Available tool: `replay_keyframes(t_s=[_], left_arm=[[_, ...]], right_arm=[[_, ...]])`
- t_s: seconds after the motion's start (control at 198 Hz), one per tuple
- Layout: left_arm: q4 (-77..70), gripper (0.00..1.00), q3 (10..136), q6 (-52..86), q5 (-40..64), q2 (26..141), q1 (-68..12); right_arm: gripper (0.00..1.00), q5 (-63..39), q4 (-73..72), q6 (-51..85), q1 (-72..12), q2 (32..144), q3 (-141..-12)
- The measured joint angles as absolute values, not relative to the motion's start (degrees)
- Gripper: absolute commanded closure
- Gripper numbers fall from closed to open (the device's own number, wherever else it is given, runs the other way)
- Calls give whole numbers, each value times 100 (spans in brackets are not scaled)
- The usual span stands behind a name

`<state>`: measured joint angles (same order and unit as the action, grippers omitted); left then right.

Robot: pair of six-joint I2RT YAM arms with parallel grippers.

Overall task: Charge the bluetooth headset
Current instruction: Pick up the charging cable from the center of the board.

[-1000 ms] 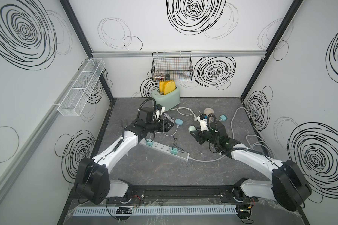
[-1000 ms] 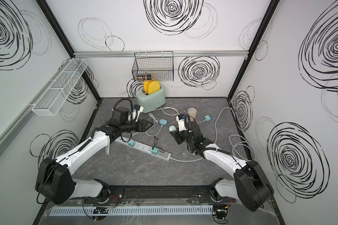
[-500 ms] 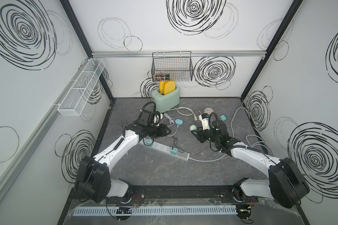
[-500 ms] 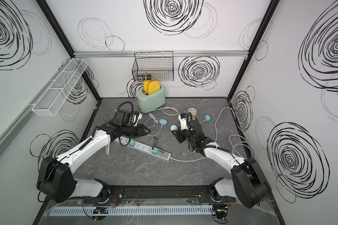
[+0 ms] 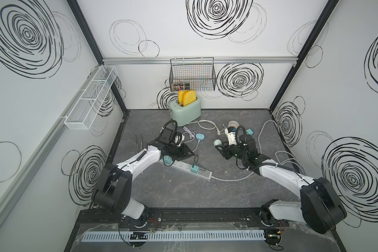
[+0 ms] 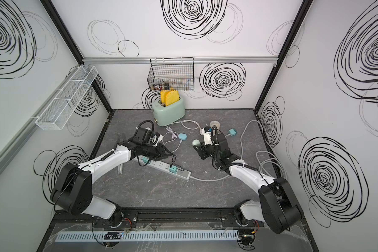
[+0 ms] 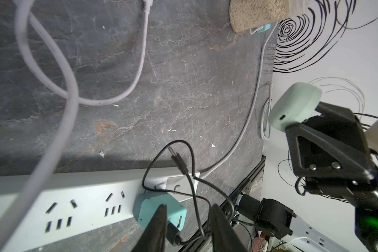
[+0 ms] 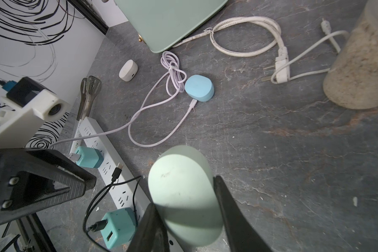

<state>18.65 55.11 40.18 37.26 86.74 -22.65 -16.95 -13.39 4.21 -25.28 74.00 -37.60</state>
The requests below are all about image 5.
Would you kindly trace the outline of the teal charger with lilac cable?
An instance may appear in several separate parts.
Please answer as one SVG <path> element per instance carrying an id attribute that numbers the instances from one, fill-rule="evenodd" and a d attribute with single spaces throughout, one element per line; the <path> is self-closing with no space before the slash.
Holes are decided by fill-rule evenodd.
<path id="1" fill-rule="evenodd" d="M 172 160 L 172 158 L 171 158 L 170 156 L 165 155 L 165 156 L 163 157 L 163 163 L 164 163 L 165 165 L 171 165 L 171 164 L 173 163 L 173 160 Z"/>

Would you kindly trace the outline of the mint green earbud case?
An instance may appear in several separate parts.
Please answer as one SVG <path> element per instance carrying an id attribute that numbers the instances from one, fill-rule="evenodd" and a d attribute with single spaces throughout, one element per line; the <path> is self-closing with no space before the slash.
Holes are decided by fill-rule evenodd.
<path id="1" fill-rule="evenodd" d="M 219 140 L 219 139 L 215 140 L 213 144 L 214 144 L 214 147 L 219 147 L 220 148 L 220 147 L 223 146 L 222 141 Z"/>

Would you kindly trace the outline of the teal charger with black cable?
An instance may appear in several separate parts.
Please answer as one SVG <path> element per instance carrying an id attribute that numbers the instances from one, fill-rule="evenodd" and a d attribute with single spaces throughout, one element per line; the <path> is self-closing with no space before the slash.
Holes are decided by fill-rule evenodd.
<path id="1" fill-rule="evenodd" d="M 192 166 L 190 167 L 190 171 L 191 171 L 192 173 L 198 174 L 198 172 L 199 172 L 199 167 L 198 167 L 197 165 L 192 165 Z"/>

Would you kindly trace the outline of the blue earbud case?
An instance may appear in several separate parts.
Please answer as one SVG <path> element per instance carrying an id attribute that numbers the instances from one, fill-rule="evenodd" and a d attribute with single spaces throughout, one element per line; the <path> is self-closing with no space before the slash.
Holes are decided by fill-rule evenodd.
<path id="1" fill-rule="evenodd" d="M 202 133 L 197 133 L 197 134 L 195 135 L 195 137 L 196 137 L 196 139 L 197 139 L 198 141 L 203 141 L 203 140 L 205 139 L 205 135 L 202 134 Z"/>

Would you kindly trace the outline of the teal charger with white cable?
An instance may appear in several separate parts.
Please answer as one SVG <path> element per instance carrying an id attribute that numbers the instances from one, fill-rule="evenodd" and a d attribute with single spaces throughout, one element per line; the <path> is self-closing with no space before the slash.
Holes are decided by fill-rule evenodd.
<path id="1" fill-rule="evenodd" d="M 252 129 L 247 129 L 246 133 L 249 135 L 254 135 L 255 132 Z"/>

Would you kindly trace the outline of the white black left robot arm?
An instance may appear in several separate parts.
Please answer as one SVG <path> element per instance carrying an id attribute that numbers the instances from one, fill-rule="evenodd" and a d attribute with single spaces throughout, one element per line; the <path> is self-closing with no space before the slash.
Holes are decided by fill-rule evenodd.
<path id="1" fill-rule="evenodd" d="M 178 123 L 168 121 L 160 134 L 133 157 L 119 164 L 108 163 L 97 179 L 91 201 L 113 214 L 135 220 L 146 219 L 146 206 L 131 197 L 133 181 L 151 165 L 161 161 L 172 166 L 176 161 L 193 157 L 194 153 L 183 142 Z"/>

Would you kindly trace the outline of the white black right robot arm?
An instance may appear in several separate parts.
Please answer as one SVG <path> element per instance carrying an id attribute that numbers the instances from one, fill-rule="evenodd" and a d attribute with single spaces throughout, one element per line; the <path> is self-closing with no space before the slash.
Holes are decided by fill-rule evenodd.
<path id="1" fill-rule="evenodd" d="M 214 147 L 222 157 L 227 160 L 234 158 L 239 169 L 268 178 L 299 199 L 297 202 L 273 199 L 262 205 L 259 218 L 265 226 L 287 220 L 306 224 L 313 231 L 325 234 L 346 219 L 347 211 L 327 179 L 303 175 L 260 153 L 255 139 L 243 126 L 229 127 L 225 135 L 225 141 L 214 141 Z"/>

